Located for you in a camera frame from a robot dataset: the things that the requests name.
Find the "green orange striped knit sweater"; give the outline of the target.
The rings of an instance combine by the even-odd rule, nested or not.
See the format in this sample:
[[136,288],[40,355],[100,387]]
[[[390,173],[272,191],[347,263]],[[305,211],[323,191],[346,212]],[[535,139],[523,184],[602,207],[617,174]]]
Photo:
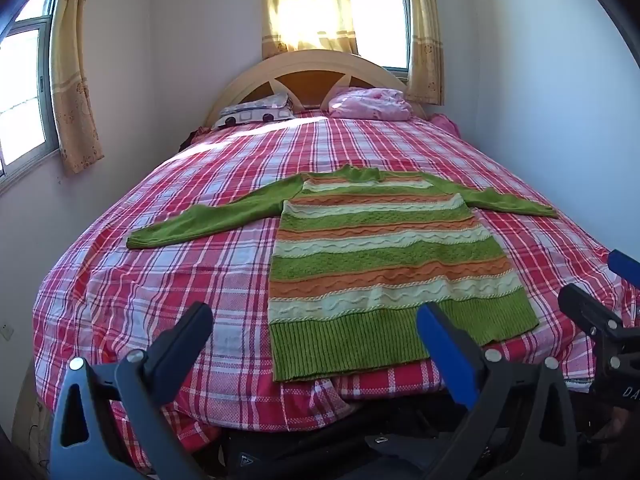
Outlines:
[[423,172],[344,166],[296,174],[132,232],[157,248],[278,218],[268,276],[272,376],[294,382],[427,358],[416,314],[436,304],[478,344],[533,330],[518,272],[480,209],[553,217],[550,206]]

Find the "pink cloth beside bed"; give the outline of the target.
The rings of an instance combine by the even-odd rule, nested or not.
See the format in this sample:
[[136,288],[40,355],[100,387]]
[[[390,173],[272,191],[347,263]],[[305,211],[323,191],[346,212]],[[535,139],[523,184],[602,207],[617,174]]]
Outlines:
[[445,114],[433,114],[430,118],[428,118],[428,121],[436,127],[448,132],[452,136],[455,136],[458,139],[461,138],[458,125]]

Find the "red white plaid bedsheet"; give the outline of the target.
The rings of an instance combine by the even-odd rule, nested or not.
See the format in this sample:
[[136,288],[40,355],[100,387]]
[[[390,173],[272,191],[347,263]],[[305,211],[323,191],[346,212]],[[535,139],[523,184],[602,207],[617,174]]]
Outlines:
[[272,381],[267,284],[276,220],[188,244],[126,246],[132,231],[194,204],[228,203],[292,174],[344,165],[419,170],[470,188],[537,198],[498,162],[420,118],[374,122],[307,113],[204,134],[102,214],[43,280],[34,305],[41,402],[55,406],[70,359],[118,361],[174,326],[195,301],[212,308],[213,336],[165,410],[189,450],[213,440],[221,427],[315,430],[352,414],[362,399],[437,389],[437,370],[427,361],[315,382]]

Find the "yellow curtain right of back window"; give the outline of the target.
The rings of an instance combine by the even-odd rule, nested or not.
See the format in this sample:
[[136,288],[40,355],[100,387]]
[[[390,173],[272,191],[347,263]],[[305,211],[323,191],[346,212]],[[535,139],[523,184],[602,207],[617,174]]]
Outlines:
[[444,48],[437,0],[409,0],[410,52],[408,99],[428,105],[444,104]]

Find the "yellow curtain of window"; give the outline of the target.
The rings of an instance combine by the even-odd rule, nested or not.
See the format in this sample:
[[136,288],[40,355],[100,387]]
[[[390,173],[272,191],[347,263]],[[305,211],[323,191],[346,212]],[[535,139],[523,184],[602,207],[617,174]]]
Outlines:
[[437,0],[409,0],[410,52],[408,99],[428,105],[444,104],[444,48]]
[[300,50],[358,52],[350,0],[262,0],[262,57]]

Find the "yellow curtain at side window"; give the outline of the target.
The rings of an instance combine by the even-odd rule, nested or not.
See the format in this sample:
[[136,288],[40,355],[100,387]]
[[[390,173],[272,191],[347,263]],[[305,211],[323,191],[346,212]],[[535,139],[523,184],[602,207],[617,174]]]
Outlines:
[[51,30],[53,116],[62,162],[70,174],[80,174],[103,158],[84,63],[85,3],[56,0]]

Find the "pink pillow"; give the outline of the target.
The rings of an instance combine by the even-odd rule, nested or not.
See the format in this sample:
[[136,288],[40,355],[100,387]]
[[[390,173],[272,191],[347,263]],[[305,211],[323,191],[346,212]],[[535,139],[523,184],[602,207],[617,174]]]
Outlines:
[[401,122],[412,117],[404,92],[390,88],[347,87],[334,93],[328,103],[332,117]]

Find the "dark cloth at bed corner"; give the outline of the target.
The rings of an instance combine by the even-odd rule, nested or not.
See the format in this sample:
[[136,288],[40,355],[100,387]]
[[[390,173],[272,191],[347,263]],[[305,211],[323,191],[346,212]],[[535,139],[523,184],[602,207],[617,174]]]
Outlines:
[[184,140],[180,146],[179,146],[179,152],[182,152],[184,150],[186,150],[187,148],[190,148],[192,142],[194,141],[194,139],[198,136],[198,130],[194,130],[192,132],[189,133],[188,137],[186,138],[186,140]]

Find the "back window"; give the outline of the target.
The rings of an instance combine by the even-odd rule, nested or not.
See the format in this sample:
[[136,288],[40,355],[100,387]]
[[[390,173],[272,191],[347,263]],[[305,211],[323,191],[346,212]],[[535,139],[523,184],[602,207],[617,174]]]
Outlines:
[[409,0],[350,0],[359,55],[406,74],[410,58]]

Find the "beige wooden arched headboard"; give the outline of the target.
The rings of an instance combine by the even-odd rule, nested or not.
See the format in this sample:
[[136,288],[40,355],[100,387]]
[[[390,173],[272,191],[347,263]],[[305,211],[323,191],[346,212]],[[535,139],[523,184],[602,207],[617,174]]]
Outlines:
[[244,70],[215,100],[204,125],[212,126],[230,105],[287,93],[294,110],[326,110],[335,91],[346,87],[390,88],[406,85],[394,74],[358,55],[331,50],[286,52]]

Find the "white grey patterned pillow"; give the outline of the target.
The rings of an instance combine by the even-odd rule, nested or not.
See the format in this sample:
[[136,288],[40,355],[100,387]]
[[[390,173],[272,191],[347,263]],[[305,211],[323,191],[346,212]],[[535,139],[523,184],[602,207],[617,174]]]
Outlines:
[[221,112],[214,129],[223,129],[247,124],[283,122],[295,117],[292,101],[287,93],[276,93],[256,101],[229,105]]

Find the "yellow curtain left of back window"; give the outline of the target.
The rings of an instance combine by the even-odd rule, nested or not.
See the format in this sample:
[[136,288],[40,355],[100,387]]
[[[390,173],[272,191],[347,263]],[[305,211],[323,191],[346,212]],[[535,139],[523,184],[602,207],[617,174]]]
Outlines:
[[262,57],[300,50],[358,52],[350,0],[262,0]]

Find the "white wall socket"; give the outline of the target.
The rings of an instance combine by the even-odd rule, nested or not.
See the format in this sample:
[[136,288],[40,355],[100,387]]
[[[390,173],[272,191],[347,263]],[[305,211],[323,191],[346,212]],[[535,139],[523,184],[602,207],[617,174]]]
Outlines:
[[6,341],[9,341],[12,338],[13,333],[14,333],[14,329],[11,325],[4,323],[0,326],[0,335]]

